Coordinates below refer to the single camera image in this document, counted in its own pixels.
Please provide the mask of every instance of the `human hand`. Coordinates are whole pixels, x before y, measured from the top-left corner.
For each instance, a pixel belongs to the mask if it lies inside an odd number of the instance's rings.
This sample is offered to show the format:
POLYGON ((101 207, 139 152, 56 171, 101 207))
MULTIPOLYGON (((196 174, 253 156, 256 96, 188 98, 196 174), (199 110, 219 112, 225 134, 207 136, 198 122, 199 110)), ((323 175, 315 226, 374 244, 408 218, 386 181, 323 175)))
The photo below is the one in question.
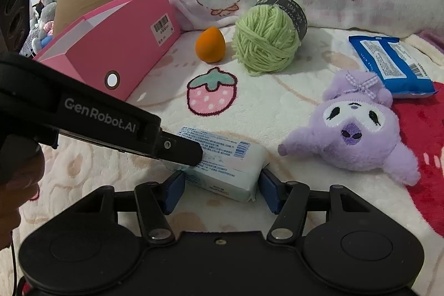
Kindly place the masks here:
POLYGON ((0 250, 11 243, 11 231, 20 225, 19 207, 39 191, 37 182, 43 177, 45 159, 40 148, 25 162, 7 184, 0 186, 0 250))

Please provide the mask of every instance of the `pink box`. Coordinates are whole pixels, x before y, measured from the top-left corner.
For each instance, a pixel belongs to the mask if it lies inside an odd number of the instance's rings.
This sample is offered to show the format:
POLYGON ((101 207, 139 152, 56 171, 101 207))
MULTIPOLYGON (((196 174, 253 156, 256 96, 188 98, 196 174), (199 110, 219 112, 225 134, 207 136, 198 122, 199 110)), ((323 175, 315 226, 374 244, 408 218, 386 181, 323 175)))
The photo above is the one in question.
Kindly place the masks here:
POLYGON ((179 36, 168 0, 115 0, 80 17, 34 59, 125 101, 179 36))

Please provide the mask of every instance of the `soap bar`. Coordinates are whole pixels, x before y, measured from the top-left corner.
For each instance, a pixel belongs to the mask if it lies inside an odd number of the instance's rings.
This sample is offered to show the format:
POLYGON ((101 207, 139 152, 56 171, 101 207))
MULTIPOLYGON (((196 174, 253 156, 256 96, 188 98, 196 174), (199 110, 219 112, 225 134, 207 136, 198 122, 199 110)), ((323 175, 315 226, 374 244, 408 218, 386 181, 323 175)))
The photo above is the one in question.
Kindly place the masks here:
POLYGON ((259 174, 269 163, 265 147, 192 127, 183 127, 178 135, 198 142, 203 158, 195 167, 164 162, 168 169, 179 169, 189 182, 234 200, 256 200, 259 174))

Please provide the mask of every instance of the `blue gripper pad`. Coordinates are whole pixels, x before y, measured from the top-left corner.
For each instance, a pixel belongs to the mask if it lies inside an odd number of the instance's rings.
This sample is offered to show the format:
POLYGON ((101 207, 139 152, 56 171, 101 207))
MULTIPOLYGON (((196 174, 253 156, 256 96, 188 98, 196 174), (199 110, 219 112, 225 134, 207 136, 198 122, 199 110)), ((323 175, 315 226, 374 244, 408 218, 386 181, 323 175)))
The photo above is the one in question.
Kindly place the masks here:
POLYGON ((169 180, 170 184, 166 190, 164 214, 172 213, 185 190, 185 173, 182 171, 174 172, 169 180))
POLYGON ((266 170, 261 171, 258 186, 270 211, 277 215, 282 209, 282 201, 279 199, 277 185, 269 178, 266 170))

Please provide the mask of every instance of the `yarn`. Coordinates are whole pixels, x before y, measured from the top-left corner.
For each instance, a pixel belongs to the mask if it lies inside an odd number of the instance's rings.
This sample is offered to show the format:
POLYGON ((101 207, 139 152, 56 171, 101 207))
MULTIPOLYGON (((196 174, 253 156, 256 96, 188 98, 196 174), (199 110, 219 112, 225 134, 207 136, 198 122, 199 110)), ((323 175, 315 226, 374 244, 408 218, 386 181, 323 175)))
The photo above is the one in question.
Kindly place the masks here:
POLYGON ((288 14, 277 5, 256 5, 236 22, 233 58, 250 75, 279 72, 293 60, 301 45, 288 14))

